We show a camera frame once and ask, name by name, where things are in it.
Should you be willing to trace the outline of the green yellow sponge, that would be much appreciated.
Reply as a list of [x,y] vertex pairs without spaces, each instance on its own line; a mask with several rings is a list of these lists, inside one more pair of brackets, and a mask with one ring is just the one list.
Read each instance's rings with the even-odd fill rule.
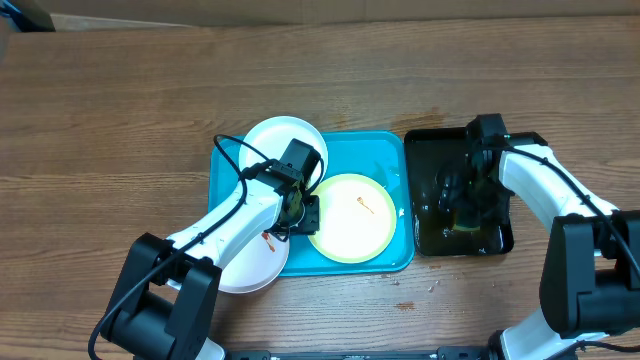
[[480,218],[473,210],[457,209],[453,212],[451,228],[455,231],[474,232],[481,228]]

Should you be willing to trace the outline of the white plate blue rim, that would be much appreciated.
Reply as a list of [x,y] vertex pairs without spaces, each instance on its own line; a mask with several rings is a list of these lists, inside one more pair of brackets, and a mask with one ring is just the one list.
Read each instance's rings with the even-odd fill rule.
[[317,165],[309,180],[313,185],[322,181],[328,167],[328,148],[320,132],[310,123],[294,116],[275,116],[255,125],[244,137],[243,142],[251,145],[267,158],[280,159],[289,143],[297,139],[311,145],[319,152],[324,169]]

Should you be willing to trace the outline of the white plate green rim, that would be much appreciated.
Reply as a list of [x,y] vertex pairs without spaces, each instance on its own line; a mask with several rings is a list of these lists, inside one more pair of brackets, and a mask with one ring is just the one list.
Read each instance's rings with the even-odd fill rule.
[[396,229],[396,208],[376,181],[359,174],[332,176],[314,190],[320,200],[319,229],[309,237],[323,256],[345,264],[380,255]]

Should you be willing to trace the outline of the white plate pink rim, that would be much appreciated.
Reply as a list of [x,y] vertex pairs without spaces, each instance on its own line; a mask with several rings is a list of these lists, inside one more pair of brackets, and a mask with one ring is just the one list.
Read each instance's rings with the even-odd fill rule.
[[290,244],[263,233],[254,237],[222,272],[219,290],[247,294],[272,283],[283,270]]

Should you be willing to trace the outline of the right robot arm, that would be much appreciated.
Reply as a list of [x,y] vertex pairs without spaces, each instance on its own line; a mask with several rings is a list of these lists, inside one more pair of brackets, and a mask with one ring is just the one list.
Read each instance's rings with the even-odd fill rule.
[[639,214],[621,211],[582,185],[537,133],[507,132],[498,114],[462,129],[464,161],[441,177],[439,207],[459,231],[509,221],[520,197],[549,241],[539,308],[495,332],[483,359],[573,359],[579,349],[636,353],[607,342],[639,326]]

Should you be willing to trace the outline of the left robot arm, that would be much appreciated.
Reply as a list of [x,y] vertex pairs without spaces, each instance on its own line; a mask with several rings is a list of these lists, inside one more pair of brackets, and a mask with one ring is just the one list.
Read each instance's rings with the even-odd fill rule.
[[225,359],[209,337],[223,270],[256,237],[285,242],[319,228],[315,171],[324,161],[292,139],[284,154],[235,166],[232,194],[201,220],[167,239],[150,233],[131,246],[111,299],[88,340],[98,338],[137,359]]

